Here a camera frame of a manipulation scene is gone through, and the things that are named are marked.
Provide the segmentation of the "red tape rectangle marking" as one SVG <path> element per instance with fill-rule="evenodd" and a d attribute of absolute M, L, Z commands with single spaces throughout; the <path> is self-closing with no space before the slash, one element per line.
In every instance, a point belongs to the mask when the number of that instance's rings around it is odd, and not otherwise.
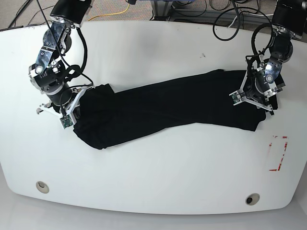
<path fill-rule="evenodd" d="M 286 153 L 288 136 L 272 136 L 266 161 L 266 168 L 270 172 L 279 171 Z"/>

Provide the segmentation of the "black t-shirt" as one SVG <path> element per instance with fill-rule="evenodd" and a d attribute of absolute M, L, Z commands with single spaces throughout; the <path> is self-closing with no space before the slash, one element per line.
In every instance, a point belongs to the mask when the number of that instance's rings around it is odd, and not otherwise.
<path fill-rule="evenodd" d="M 266 119 L 265 110 L 234 105 L 230 97 L 244 76 L 243 70 L 217 69 L 121 92 L 99 85 L 80 98 L 73 131 L 98 150 L 193 123 L 255 131 Z"/>

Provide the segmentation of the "table grommet hole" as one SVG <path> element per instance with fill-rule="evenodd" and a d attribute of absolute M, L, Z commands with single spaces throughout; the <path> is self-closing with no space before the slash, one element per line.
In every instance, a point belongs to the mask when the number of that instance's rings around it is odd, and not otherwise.
<path fill-rule="evenodd" d="M 250 194 L 246 200 L 245 200 L 245 203 L 248 205 L 248 206 L 253 206 L 255 204 L 258 203 L 260 199 L 260 195 L 257 194 L 257 193 L 253 193 L 253 194 Z"/>
<path fill-rule="evenodd" d="M 49 187 L 46 183 L 42 182 L 42 181 L 38 181 L 36 182 L 36 188 L 39 192 L 43 193 L 43 194 L 47 194 L 49 193 Z"/>

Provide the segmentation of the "left table grommet hole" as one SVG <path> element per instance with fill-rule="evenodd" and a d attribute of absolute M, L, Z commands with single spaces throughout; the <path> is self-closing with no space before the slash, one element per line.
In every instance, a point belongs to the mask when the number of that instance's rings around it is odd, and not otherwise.
<path fill-rule="evenodd" d="M 43 194 L 47 194 L 49 193 L 49 187 L 46 183 L 42 182 L 42 181 L 38 181 L 36 182 L 36 188 L 39 192 L 43 193 Z"/>

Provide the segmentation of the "right table grommet hole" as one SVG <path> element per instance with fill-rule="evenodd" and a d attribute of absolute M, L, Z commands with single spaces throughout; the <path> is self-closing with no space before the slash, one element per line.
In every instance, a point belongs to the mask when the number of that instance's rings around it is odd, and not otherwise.
<path fill-rule="evenodd" d="M 253 194 L 250 194 L 246 200 L 245 200 L 245 203 L 248 205 L 248 206 L 253 206 L 255 204 L 258 203 L 260 199 L 260 195 L 257 194 L 257 193 L 253 193 Z"/>

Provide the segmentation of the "aluminium frame stand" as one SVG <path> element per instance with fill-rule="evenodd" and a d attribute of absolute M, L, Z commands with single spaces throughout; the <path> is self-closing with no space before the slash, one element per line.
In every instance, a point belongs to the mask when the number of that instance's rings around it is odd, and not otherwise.
<path fill-rule="evenodd" d="M 230 0 L 152 0 L 155 21 L 208 23 L 229 9 Z"/>

